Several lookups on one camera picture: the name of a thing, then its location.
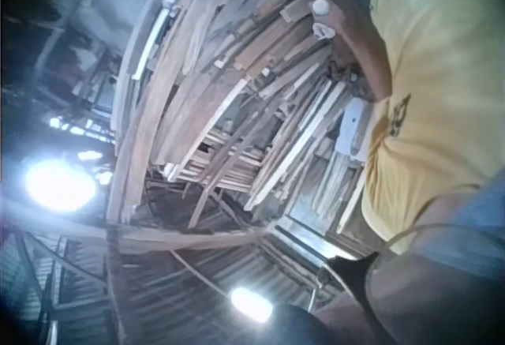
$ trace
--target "yellow shirt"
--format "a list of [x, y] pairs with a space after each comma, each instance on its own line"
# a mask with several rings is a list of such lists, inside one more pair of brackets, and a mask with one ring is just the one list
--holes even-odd
[[372, 133], [362, 209], [383, 239], [435, 198], [505, 166], [505, 0], [372, 0], [390, 99]]

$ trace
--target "lumber pile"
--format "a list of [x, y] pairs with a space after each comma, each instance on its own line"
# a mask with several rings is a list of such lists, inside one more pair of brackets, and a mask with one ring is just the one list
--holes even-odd
[[[189, 227], [214, 188], [249, 194], [248, 210], [300, 188], [351, 100], [327, 72], [331, 45], [312, 35], [311, 1], [148, 3], [151, 32], [135, 62], [123, 59], [114, 99], [109, 222], [129, 222], [147, 170], [202, 184]], [[140, 37], [130, 49], [142, 49]]]

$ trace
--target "person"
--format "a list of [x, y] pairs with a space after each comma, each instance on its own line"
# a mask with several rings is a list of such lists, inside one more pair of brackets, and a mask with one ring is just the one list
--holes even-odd
[[376, 99], [362, 211], [384, 240], [443, 222], [505, 166], [504, 0], [328, 0]]
[[[371, 0], [370, 15], [353, 0], [327, 1], [329, 13], [314, 19], [349, 46], [376, 99], [362, 200], [369, 226], [386, 241], [437, 223], [505, 238], [503, 0]], [[441, 238], [414, 250], [400, 242], [376, 274], [395, 319], [387, 330], [399, 343], [503, 343], [505, 247], [489, 253], [469, 236], [466, 258]], [[257, 343], [381, 342], [344, 294], [314, 315], [279, 307]]]

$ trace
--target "corrugated metal roof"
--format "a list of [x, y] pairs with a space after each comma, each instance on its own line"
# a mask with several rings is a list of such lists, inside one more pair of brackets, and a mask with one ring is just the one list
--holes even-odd
[[[134, 224], [181, 230], [187, 226], [200, 189], [190, 189], [184, 200], [180, 193], [166, 190], [150, 195], [155, 203], [138, 212]], [[198, 223], [202, 231], [238, 227], [212, 200]], [[247, 287], [274, 304], [306, 307], [315, 270], [288, 259], [277, 245], [275, 238], [266, 238], [234, 248], [178, 251], [176, 254], [193, 270], [171, 252], [122, 255], [128, 296], [121, 298], [127, 298], [133, 307], [143, 343], [222, 344], [252, 330], [256, 324], [238, 312], [227, 297], [235, 287]], [[102, 249], [67, 240], [65, 258], [106, 279]], [[43, 264], [49, 260], [40, 258], [36, 264], [40, 272], [45, 272]], [[207, 283], [195, 275], [195, 270]], [[116, 343], [117, 331], [105, 289], [68, 270], [59, 282], [55, 315], [58, 344]]]

